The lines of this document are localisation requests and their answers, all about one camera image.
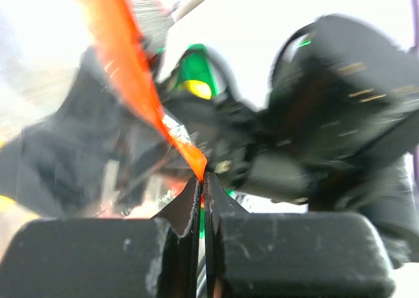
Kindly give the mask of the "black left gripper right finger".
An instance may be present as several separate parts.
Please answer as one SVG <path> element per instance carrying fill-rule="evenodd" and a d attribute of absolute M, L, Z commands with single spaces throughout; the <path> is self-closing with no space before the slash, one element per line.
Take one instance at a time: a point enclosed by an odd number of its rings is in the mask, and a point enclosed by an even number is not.
<path fill-rule="evenodd" d="M 353 213 L 258 214 L 205 176 L 209 297 L 389 297 L 392 266 Z"/>

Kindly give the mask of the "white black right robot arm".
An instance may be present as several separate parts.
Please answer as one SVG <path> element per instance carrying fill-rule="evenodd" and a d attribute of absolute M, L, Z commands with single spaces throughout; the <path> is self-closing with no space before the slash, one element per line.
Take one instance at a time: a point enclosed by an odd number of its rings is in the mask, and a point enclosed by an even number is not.
<path fill-rule="evenodd" d="M 186 89 L 182 61 L 157 83 L 170 117 L 186 126 L 221 185 L 274 202 L 353 210 L 378 229 L 395 267 L 418 260 L 418 215 L 401 179 L 403 146 L 395 134 L 416 119 L 412 94 L 390 90 L 402 76 L 394 63 L 416 61 L 375 30 L 327 15 L 297 30 L 310 41 L 291 60 L 277 56 L 268 105 L 253 111 L 218 57 L 205 52 L 225 82 L 206 101 Z M 1 193 L 47 217 L 88 215 L 98 207 L 105 165 L 120 162 L 114 209 L 129 214 L 143 201 L 162 139 L 125 109 L 85 53 L 60 108 L 22 130 L 1 150 Z"/>

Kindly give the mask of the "yellow orange fake fruit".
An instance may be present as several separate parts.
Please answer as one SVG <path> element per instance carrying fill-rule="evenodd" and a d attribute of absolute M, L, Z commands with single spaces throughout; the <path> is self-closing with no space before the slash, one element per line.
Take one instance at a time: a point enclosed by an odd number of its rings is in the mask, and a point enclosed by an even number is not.
<path fill-rule="evenodd" d="M 15 201 L 7 196 L 0 196 L 0 212 L 6 212 L 15 205 Z"/>

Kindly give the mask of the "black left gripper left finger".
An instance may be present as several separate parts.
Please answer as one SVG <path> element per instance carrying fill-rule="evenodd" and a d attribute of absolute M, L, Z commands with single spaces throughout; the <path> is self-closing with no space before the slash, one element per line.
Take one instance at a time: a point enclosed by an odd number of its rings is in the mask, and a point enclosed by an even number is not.
<path fill-rule="evenodd" d="M 150 219 L 24 225 L 1 261 L 2 297 L 194 297 L 200 182 Z"/>

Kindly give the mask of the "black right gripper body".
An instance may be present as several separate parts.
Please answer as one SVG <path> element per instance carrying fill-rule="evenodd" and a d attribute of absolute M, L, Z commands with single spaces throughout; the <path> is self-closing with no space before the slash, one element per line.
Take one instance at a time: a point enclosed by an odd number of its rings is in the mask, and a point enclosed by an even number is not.
<path fill-rule="evenodd" d="M 192 176 L 175 147 L 123 106 L 88 48 L 61 106 L 2 146 L 1 195 L 45 217 L 98 214 L 110 163 L 112 207 L 122 215 L 143 202 L 152 179 L 176 185 Z"/>

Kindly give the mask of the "clear zip bag orange seal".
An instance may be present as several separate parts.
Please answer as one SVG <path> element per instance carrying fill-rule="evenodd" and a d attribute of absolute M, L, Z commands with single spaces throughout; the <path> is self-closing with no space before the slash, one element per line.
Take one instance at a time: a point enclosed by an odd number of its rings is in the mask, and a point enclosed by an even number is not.
<path fill-rule="evenodd" d="M 1 148 L 61 106 L 88 48 L 95 50 L 123 106 L 175 147 L 192 176 L 201 175 L 204 156 L 181 121 L 161 104 L 165 93 L 176 89 L 177 74 L 160 80 L 163 44 L 141 31 L 130 0 L 1 0 Z M 186 184 L 154 178 L 143 202 L 122 215 L 112 207 L 117 165 L 110 163 L 105 171 L 105 206 L 82 217 L 137 217 L 169 203 Z M 41 216 L 17 202 L 1 212 L 3 225 L 59 218 L 73 217 Z"/>

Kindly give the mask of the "yellow fake lemon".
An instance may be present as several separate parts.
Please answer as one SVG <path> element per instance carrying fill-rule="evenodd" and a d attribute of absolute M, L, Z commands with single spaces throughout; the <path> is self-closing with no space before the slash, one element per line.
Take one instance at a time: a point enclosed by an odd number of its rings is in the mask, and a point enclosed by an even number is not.
<path fill-rule="evenodd" d="M 187 80 L 179 84 L 178 89 L 186 90 L 198 96 L 199 98 L 210 100 L 212 97 L 212 91 L 210 86 L 199 80 Z"/>

